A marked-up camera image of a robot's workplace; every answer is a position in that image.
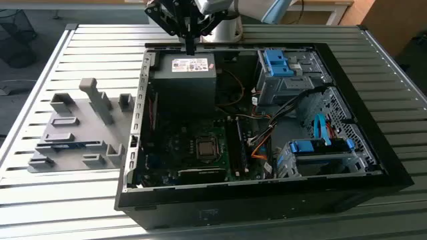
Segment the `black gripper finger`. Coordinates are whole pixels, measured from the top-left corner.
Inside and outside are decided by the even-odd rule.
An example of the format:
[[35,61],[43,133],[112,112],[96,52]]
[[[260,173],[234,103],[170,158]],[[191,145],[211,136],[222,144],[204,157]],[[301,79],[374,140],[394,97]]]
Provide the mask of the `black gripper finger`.
[[147,16],[171,35],[178,36],[186,46],[186,54],[191,56],[191,24],[187,23],[190,17],[174,16],[159,0],[150,0],[144,9]]
[[214,28],[222,22],[222,14],[214,13],[204,20],[199,21],[199,17],[192,15],[190,17],[190,55],[195,55],[196,41],[200,36],[207,36]]

